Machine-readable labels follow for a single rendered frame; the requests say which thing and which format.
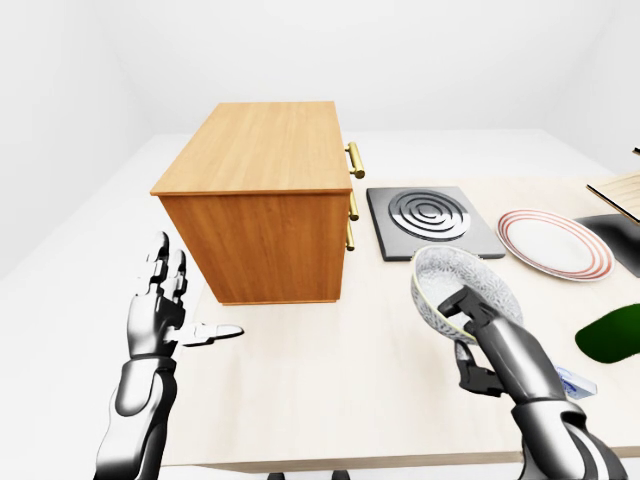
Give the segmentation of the wooden cabinet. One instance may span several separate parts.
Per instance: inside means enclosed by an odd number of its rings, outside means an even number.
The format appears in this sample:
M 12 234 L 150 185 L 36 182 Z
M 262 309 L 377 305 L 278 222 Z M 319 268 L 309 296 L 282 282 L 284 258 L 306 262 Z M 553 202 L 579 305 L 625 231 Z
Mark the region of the wooden cabinet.
M 152 194 L 220 303 L 340 298 L 352 182 L 332 102 L 217 105 Z

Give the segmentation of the pale wooden board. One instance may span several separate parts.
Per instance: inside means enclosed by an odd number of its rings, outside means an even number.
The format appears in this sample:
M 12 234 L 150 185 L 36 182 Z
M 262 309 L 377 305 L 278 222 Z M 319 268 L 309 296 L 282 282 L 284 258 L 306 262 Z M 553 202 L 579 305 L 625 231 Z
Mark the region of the pale wooden board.
M 640 224 L 640 170 L 616 176 L 604 183 L 587 185 L 598 198 Z

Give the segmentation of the flat dark stove plate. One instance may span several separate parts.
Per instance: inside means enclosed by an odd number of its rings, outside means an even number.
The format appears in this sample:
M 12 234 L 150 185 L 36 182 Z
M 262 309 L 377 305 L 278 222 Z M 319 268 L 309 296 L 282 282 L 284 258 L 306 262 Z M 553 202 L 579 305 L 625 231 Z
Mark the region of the flat dark stove plate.
M 409 261 L 429 245 L 448 245 L 482 259 L 506 250 L 457 186 L 385 187 L 366 190 L 382 258 Z

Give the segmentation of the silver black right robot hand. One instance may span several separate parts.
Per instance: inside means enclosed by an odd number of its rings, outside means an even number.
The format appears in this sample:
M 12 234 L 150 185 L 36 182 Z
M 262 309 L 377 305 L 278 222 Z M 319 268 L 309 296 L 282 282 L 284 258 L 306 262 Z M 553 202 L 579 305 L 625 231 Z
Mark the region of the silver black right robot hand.
M 506 319 L 479 294 L 465 286 L 445 299 L 438 311 L 445 317 L 464 313 L 464 329 L 492 365 L 506 393 L 515 403 L 566 398 L 554 365 L 541 344 L 524 327 Z

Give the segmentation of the patterned grey bowl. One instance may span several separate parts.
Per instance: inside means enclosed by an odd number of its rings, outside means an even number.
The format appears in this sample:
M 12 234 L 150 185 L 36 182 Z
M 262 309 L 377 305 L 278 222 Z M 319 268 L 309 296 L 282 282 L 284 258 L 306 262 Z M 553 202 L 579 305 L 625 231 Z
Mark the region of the patterned grey bowl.
M 524 323 L 519 302 L 507 283 L 475 255 L 449 246 L 427 246 L 416 251 L 411 266 L 411 295 L 423 320 L 438 333 L 474 345 L 476 339 L 464 330 L 469 317 L 464 313 L 449 318 L 439 312 L 440 304 L 469 287 L 485 302 L 519 325 Z

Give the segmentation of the dark green rounded object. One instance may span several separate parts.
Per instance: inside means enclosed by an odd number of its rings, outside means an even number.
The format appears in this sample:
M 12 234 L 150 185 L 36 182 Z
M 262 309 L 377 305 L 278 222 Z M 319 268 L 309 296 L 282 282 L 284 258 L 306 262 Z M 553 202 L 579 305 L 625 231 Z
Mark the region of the dark green rounded object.
M 612 364 L 640 353 L 640 303 L 615 309 L 580 329 L 579 349 L 589 358 Z

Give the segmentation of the small blue white packet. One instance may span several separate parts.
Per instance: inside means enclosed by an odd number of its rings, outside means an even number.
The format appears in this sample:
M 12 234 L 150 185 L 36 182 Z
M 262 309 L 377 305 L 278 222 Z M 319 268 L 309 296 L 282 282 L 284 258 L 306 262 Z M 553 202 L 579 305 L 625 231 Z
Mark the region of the small blue white packet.
M 575 399 L 583 399 L 598 393 L 597 385 L 580 375 L 560 366 L 555 366 L 566 394 Z

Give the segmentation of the black flat object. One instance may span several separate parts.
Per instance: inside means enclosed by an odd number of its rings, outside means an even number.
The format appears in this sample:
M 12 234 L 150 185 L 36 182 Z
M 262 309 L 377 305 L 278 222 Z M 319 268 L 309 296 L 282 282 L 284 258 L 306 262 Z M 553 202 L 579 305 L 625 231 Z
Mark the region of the black flat object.
M 581 217 L 575 221 L 597 234 L 609 246 L 615 258 L 640 278 L 640 224 L 622 214 Z

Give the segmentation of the white plate with red rings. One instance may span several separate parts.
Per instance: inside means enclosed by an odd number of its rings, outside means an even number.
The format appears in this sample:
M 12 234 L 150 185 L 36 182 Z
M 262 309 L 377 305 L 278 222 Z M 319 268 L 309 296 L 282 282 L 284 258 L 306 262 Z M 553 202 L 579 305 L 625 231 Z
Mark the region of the white plate with red rings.
M 503 245 L 527 265 L 557 278 L 592 282 L 615 269 L 608 245 L 582 224 L 538 209 L 502 214 L 496 231 Z

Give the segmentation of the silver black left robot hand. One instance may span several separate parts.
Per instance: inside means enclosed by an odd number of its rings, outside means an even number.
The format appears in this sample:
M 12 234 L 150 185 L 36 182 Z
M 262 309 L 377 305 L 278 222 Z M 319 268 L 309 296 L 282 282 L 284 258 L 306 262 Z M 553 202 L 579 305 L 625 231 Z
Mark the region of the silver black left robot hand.
M 148 250 L 128 313 L 127 342 L 132 358 L 173 355 L 178 345 L 198 347 L 244 333 L 236 325 L 185 322 L 186 255 L 170 251 L 168 235 L 158 232 Z

